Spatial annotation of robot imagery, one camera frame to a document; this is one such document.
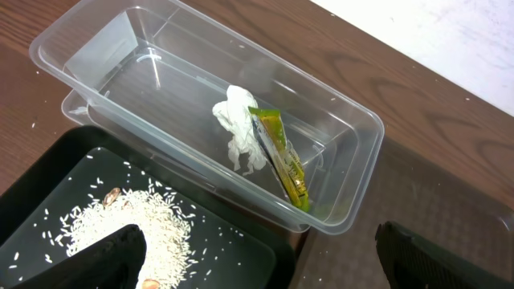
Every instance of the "clear plastic container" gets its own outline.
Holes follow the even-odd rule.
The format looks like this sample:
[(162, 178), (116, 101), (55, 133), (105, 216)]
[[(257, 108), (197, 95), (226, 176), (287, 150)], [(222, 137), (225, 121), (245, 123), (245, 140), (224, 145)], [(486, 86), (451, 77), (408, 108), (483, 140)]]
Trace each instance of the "clear plastic container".
[[(30, 53), (76, 90), (86, 113), (187, 165), (225, 199), (289, 230), (340, 234), (352, 225), (384, 135), (380, 119), (204, 14), (174, 0), (83, 0)], [(308, 213), (291, 205), (268, 166), (233, 171), (231, 134), (211, 111), (230, 84), (282, 112), (306, 172)], [(240, 161), (245, 168), (247, 157)]]

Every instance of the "crumpled tissue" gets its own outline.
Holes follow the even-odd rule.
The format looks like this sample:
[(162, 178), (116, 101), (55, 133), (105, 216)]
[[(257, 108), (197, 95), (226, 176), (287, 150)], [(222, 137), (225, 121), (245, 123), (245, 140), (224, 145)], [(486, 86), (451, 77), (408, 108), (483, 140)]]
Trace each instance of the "crumpled tissue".
[(212, 107), (212, 114), (219, 123), (232, 132), (232, 140), (228, 143), (228, 158), (234, 163), (234, 171), (241, 169), (239, 155), (248, 153), (248, 171), (243, 176), (251, 174), (254, 169), (262, 169), (266, 157), (255, 139), (251, 125), (251, 115), (248, 107), (257, 108), (254, 96), (246, 89), (230, 85), (226, 90), (226, 101)]

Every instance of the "yellow green wrapper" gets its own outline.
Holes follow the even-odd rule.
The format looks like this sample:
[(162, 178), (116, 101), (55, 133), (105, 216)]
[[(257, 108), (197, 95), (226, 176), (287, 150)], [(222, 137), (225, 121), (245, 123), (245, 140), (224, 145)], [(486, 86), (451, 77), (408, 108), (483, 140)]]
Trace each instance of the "yellow green wrapper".
[(304, 168), (292, 144), (286, 138), (280, 111), (276, 109), (248, 108), (255, 138), (282, 183), (291, 203), (308, 212), (308, 191), (305, 187)]

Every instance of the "black tray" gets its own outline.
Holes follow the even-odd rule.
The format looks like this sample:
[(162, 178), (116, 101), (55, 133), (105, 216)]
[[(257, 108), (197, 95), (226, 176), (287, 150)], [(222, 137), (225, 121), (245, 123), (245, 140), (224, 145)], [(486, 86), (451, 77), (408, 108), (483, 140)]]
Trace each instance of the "black tray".
[[(124, 161), (131, 164), (131, 169)], [(197, 274), (191, 278), (186, 275), (188, 280), (179, 288), (287, 287), (295, 266), (292, 248), (223, 205), (212, 193), (184, 177), (187, 175), (181, 168), (172, 171), (156, 164), (99, 128), (67, 132), (0, 198), (0, 286), (5, 287), (7, 281), (9, 286), (15, 285), (22, 271), (26, 272), (26, 280), (52, 266), (44, 261), (45, 254), (50, 254), (54, 263), (66, 258), (65, 249), (51, 246), (41, 233), (51, 230), (55, 237), (60, 228), (59, 217), (73, 206), (87, 205), (91, 201), (88, 193), (102, 198), (115, 186), (146, 189), (151, 177), (178, 192), (175, 202), (182, 201), (183, 210), (190, 204), (196, 206), (197, 217), (189, 241), (191, 250), (196, 250), (193, 258), (200, 263), (188, 269)], [(104, 184), (90, 189), (96, 177), (101, 177)], [(76, 191), (80, 191), (79, 196), (69, 193)], [(50, 211), (47, 220), (43, 220), (44, 209)], [(202, 255), (204, 248), (208, 248), (206, 256)], [(20, 258), (14, 262), (16, 251)], [(8, 269), (10, 264), (18, 268)], [(208, 270), (212, 273), (205, 278)]]

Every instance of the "rice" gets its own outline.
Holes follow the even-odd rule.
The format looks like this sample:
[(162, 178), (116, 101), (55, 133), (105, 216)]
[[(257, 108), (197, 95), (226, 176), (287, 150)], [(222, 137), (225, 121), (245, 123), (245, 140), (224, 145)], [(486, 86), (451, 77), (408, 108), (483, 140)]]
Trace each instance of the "rice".
[(82, 211), (76, 208), (71, 211), (71, 216), (76, 218), (69, 228), (68, 256), (124, 226), (135, 224), (143, 231), (147, 242), (137, 288), (141, 288), (146, 279), (158, 281), (161, 288), (176, 288), (185, 277), (188, 262), (197, 263), (190, 259), (190, 245), (186, 241), (191, 232), (190, 223), (182, 221), (178, 212), (174, 213), (158, 193), (123, 190), (110, 206), (104, 207), (99, 202), (90, 205)]

